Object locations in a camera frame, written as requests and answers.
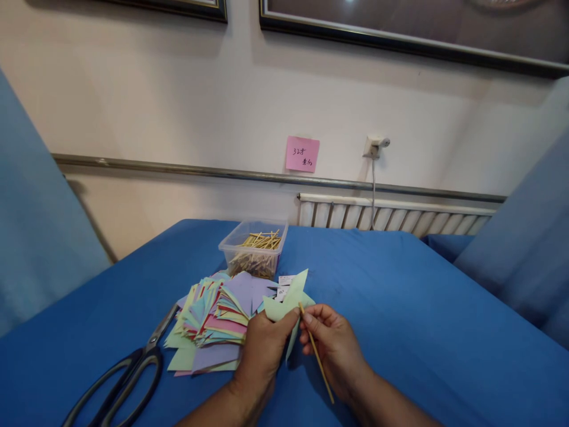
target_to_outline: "colored paper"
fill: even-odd
[[[293,276],[279,276],[279,286],[286,286],[290,285],[292,279],[294,279],[296,275]]]
[[[178,300],[182,310],[165,340],[165,348],[177,349],[168,370],[176,376],[235,370],[250,318],[277,287],[247,272],[230,278],[225,271],[193,285]]]
[[[281,320],[286,314],[298,307],[298,303],[301,302],[303,307],[309,307],[314,305],[314,301],[310,298],[306,293],[304,293],[304,284],[306,282],[306,277],[308,275],[308,270],[304,270],[303,272],[297,274],[294,279],[292,279],[290,283],[290,289],[286,296],[284,297],[283,302],[277,302],[274,299],[270,299],[267,297],[263,298],[264,306],[265,306],[265,313],[267,317],[272,321],[279,321]],[[285,360],[289,360],[289,356],[292,353],[292,348],[295,345],[296,335],[298,334],[298,325],[300,324],[300,319],[296,322],[295,327],[293,328],[290,334],[289,346],[286,349],[286,357]]]
[[[168,365],[169,371],[191,371],[194,364],[197,347],[193,345],[189,348],[180,348],[174,354],[172,361]]]
[[[213,329],[213,330],[227,330],[232,332],[237,332],[244,335],[247,332],[247,327],[243,326],[239,323],[229,321],[229,320],[221,320],[214,316],[210,316],[206,324],[204,325],[206,329]]]
[[[201,371],[207,367],[231,362],[239,358],[239,344],[215,344],[196,350],[192,371]]]
[[[206,368],[202,371],[177,371],[174,376],[175,377],[183,377],[185,375],[193,375],[193,374],[207,374],[208,372],[222,372],[222,371],[234,371],[239,366],[239,361],[231,361],[224,364],[216,365],[213,367]]]
[[[320,141],[289,136],[286,140],[286,168],[304,172],[316,170]]]
[[[229,291],[228,296],[238,305],[239,310],[251,318],[263,302],[263,297],[275,295],[275,290],[269,286],[276,287],[277,284],[241,272],[224,284],[223,292]]]

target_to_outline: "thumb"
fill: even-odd
[[[330,337],[330,328],[327,327],[324,323],[320,322],[317,318],[315,318],[310,313],[304,313],[302,317],[304,323],[306,324],[306,329],[308,329],[314,338],[319,341],[322,341],[324,344],[328,342],[328,338]]]
[[[276,323],[279,331],[281,331],[285,337],[290,335],[292,332],[292,329],[295,327],[296,322],[298,322],[298,315],[300,313],[301,311],[298,309],[298,307],[295,307]]]

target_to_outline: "blue cloth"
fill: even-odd
[[[109,262],[2,71],[0,111],[2,336],[108,268]]]
[[[428,234],[421,241],[449,263],[453,263],[473,239],[474,236],[469,235]]]
[[[569,132],[527,174],[455,266],[569,349]]]
[[[60,425],[192,284],[225,267],[218,244],[235,226],[181,221],[1,339],[3,424]],[[306,292],[350,320],[373,369],[444,425],[568,425],[569,352],[413,235],[290,227],[277,274],[307,268]],[[167,364],[174,352],[162,351]],[[164,371],[137,425],[176,423],[231,376]],[[353,424],[297,343],[260,425]]]

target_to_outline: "hand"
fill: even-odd
[[[300,310],[294,308],[273,323],[262,311],[249,321],[241,362],[234,376],[239,390],[262,393],[268,390],[272,394],[286,339],[296,325],[299,314]]]
[[[301,329],[302,352],[314,354],[310,331],[330,386],[340,400],[350,403],[358,381],[373,375],[350,323],[330,306],[317,304],[305,309]]]

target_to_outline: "radiator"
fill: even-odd
[[[372,200],[365,197],[298,194],[299,225],[322,228],[358,228],[427,234],[475,235],[496,209],[438,205],[434,203]]]

